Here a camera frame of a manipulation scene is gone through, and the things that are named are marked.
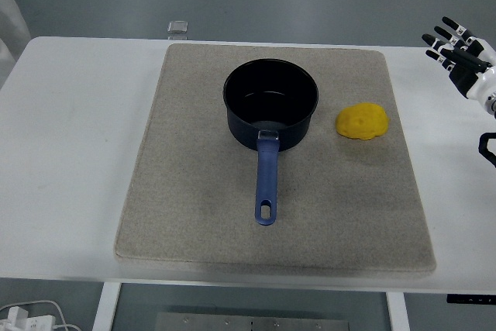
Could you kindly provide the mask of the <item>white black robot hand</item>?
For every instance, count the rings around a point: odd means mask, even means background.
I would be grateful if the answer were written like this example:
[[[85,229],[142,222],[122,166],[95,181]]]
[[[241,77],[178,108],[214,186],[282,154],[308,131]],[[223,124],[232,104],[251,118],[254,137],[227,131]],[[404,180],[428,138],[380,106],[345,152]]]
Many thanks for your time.
[[[457,91],[495,115],[495,48],[451,18],[442,17],[436,35],[425,33],[425,54],[448,72]]]

